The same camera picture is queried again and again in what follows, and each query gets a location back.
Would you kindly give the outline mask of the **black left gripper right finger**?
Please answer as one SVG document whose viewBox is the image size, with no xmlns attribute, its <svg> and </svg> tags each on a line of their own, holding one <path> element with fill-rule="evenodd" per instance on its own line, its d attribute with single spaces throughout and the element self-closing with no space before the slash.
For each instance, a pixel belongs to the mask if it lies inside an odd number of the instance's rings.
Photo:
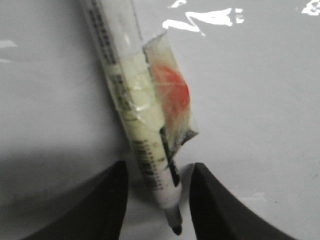
<svg viewBox="0 0 320 240">
<path fill-rule="evenodd" d="M 198 240 L 291 240 L 241 203 L 204 163 L 194 165 L 189 208 Z"/>
</svg>

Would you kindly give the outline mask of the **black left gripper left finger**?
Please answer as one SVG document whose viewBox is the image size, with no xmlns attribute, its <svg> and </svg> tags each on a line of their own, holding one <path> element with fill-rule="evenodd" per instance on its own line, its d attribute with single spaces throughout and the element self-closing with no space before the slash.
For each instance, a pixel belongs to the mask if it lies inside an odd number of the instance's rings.
<svg viewBox="0 0 320 240">
<path fill-rule="evenodd" d="M 127 210 L 128 170 L 118 161 L 76 206 L 26 240 L 118 240 Z"/>
</svg>

